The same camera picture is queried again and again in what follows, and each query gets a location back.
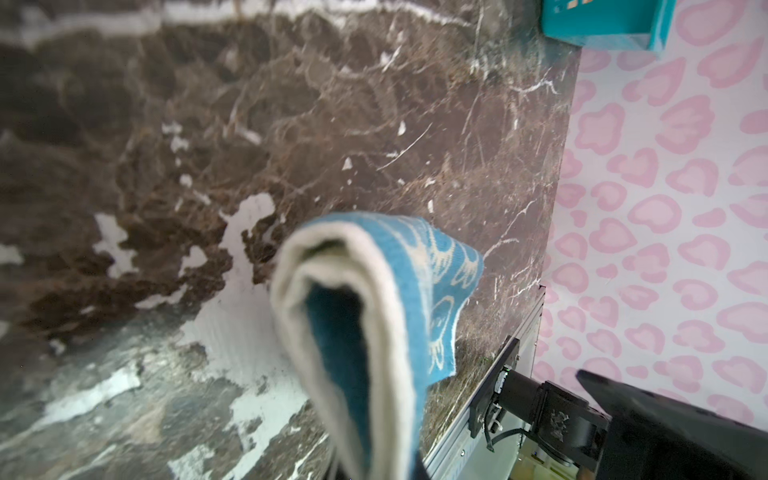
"brown marble surface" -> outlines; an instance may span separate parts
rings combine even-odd
[[[533,0],[185,4],[195,25],[178,5],[0,9],[0,478],[317,478],[328,442],[300,394],[284,425],[234,418],[292,373],[202,376],[213,353],[180,338],[225,273],[267,283],[282,240],[344,210],[421,216],[486,255],[426,455],[533,307],[577,52]],[[274,213],[240,259],[223,235],[260,193]],[[180,272],[191,247],[207,261]],[[139,386],[50,420],[126,368]]]

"wall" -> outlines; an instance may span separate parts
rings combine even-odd
[[[578,69],[539,4],[3,4],[0,478],[319,478],[267,289],[332,211],[484,252],[427,455],[537,301]]]
[[[667,51],[584,50],[535,376],[583,368],[768,429],[768,2],[678,2]]]

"white towel edge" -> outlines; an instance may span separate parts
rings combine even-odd
[[[365,478],[360,461],[355,459],[354,447],[349,443],[343,445],[345,433],[340,425],[333,424],[338,422],[334,415],[346,411],[346,405],[342,405],[343,410],[339,410],[338,405],[332,405],[338,402],[338,397],[333,394],[335,387],[324,372],[319,350],[316,346],[307,349],[302,344],[302,338],[306,338],[309,329],[308,320],[306,317],[287,318],[284,308],[293,275],[301,264],[304,252],[328,240],[341,241],[349,257],[369,274],[372,292],[378,296],[382,314],[380,329],[363,325],[370,348],[369,369],[371,372],[381,372],[384,377],[375,374],[371,378],[372,463],[368,478],[407,480],[410,476],[408,466],[416,445],[411,445],[415,390],[408,357],[405,310],[392,269],[368,232],[354,223],[332,221],[303,227],[289,237],[278,254],[270,292],[277,330],[320,418],[339,448],[342,464],[349,474]]]

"cable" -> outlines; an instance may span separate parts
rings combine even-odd
[[[493,402],[490,402],[488,404],[488,407],[485,409],[485,415],[483,416],[482,420],[482,429],[485,433],[485,447],[493,452],[493,441],[491,440],[491,433],[488,430],[488,417],[491,415],[491,407],[493,406]]]
[[[513,435],[517,435],[518,433],[521,433],[521,434],[523,434],[523,435],[525,435],[525,436],[527,436],[527,437],[529,436],[529,434],[528,434],[528,430],[526,430],[526,429],[514,429],[514,430],[510,430],[510,431],[508,431],[508,432],[499,433],[498,435],[496,435],[496,436],[495,436],[495,437],[494,437],[494,438],[491,440],[491,448],[493,448],[493,445],[496,445],[496,444],[497,444],[497,443],[499,443],[501,440],[503,440],[503,439],[506,439],[507,437],[511,437],[511,436],[513,436]]]

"blue towel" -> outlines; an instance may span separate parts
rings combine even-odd
[[[330,214],[280,249],[276,327],[353,478],[407,480],[482,256],[421,218]]]

